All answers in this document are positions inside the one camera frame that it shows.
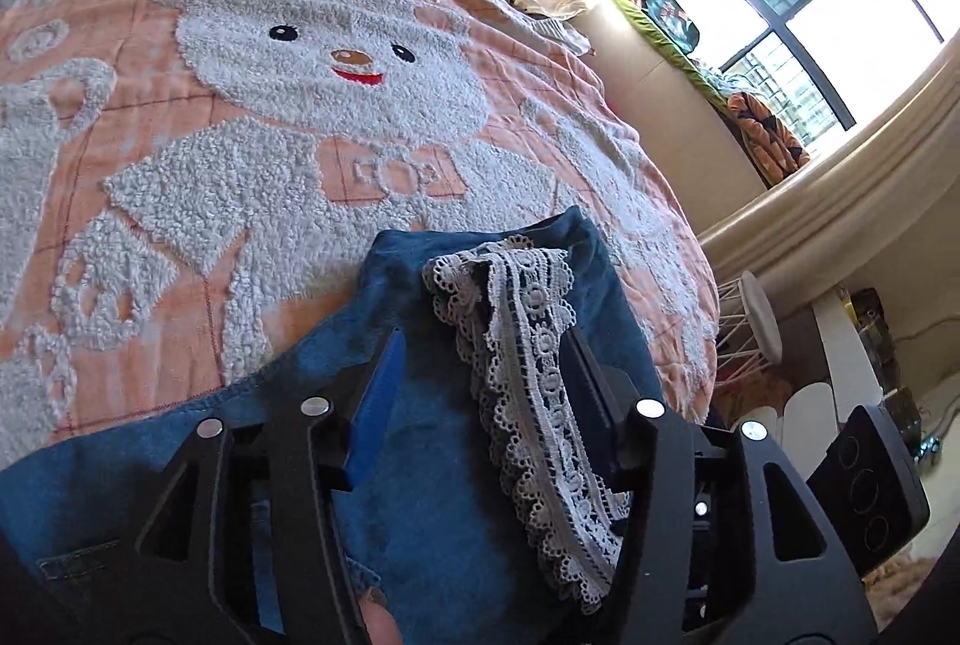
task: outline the white lace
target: white lace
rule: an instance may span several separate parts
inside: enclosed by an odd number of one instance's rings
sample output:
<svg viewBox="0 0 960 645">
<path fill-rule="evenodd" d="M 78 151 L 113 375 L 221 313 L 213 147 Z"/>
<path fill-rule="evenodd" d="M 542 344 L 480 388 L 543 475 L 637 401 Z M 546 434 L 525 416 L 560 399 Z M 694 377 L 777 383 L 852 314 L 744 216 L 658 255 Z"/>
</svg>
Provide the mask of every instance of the white lace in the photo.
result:
<svg viewBox="0 0 960 645">
<path fill-rule="evenodd" d="M 576 314 L 563 299 L 573 283 L 565 258 L 512 236 L 435 258 L 424 282 L 436 315 L 457 328 L 491 460 L 547 581 L 593 613 L 620 553 L 611 522 L 627 516 L 630 499 L 590 470 L 566 400 L 558 352 Z"/>
</svg>

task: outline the bedspread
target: bedspread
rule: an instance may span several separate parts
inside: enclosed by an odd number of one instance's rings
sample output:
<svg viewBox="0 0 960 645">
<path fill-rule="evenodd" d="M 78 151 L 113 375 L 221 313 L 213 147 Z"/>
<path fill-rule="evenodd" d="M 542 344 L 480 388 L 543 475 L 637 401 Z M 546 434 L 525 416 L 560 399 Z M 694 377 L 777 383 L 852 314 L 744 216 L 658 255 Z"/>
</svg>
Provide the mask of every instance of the bedspread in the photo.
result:
<svg viewBox="0 0 960 645">
<path fill-rule="evenodd" d="M 262 367 L 376 233 L 579 204 L 668 399 L 706 259 L 599 80 L 497 0 L 0 0 L 0 466 Z"/>
</svg>

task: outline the blue towel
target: blue towel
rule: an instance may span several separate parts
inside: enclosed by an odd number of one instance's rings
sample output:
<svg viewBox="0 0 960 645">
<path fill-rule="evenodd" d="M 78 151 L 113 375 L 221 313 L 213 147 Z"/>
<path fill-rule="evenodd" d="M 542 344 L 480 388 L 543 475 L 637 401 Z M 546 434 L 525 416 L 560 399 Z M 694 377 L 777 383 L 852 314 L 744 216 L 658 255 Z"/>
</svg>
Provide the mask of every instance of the blue towel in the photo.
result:
<svg viewBox="0 0 960 645">
<path fill-rule="evenodd" d="M 510 233 L 525 234 L 535 247 L 568 250 L 574 284 L 566 298 L 597 360 L 625 370 L 642 395 L 661 397 L 607 249 L 578 208 L 506 233 L 384 231 L 354 299 L 261 371 L 164 415 L 44 448 L 0 472 L 0 529 L 52 592 L 81 604 L 89 573 L 47 570 L 83 567 L 96 552 L 72 552 L 116 538 L 142 482 L 198 421 L 267 420 L 323 392 L 341 368 L 368 360 L 381 333 L 397 326 L 407 340 L 407 370 L 373 471 L 354 492 L 338 494 L 344 549 L 380 576 L 407 645 L 535 645 L 568 607 L 541 576 L 500 491 L 469 370 L 421 280 L 430 258 Z"/>
</svg>

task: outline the windowsill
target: windowsill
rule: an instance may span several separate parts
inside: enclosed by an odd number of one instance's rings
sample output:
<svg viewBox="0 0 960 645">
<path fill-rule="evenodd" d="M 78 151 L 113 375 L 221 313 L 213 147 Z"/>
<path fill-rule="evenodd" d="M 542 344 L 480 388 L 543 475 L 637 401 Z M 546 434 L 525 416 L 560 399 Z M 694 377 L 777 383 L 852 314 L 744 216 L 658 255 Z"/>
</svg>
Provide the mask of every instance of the windowsill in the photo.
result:
<svg viewBox="0 0 960 645">
<path fill-rule="evenodd" d="M 853 133 L 853 129 L 844 130 L 840 124 L 834 125 L 831 129 L 827 130 L 826 133 L 820 134 L 813 140 L 813 143 L 810 143 L 810 146 L 806 148 L 806 151 L 810 154 L 810 159 L 822 160 L 824 157 L 827 157 L 827 155 L 834 153 L 847 142 L 851 133 Z"/>
</svg>

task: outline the bear face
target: bear face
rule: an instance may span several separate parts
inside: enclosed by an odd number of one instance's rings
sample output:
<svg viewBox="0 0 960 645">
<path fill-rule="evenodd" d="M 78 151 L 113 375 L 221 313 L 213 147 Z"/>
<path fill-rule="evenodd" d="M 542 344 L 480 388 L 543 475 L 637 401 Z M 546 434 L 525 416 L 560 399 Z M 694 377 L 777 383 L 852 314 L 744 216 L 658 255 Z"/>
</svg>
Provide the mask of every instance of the bear face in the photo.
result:
<svg viewBox="0 0 960 645">
<path fill-rule="evenodd" d="M 179 9 L 176 42 L 200 83 L 257 114 L 417 145 L 486 124 L 486 95 L 463 52 L 466 21 L 452 12 L 443 31 L 407 0 L 154 1 Z"/>
</svg>

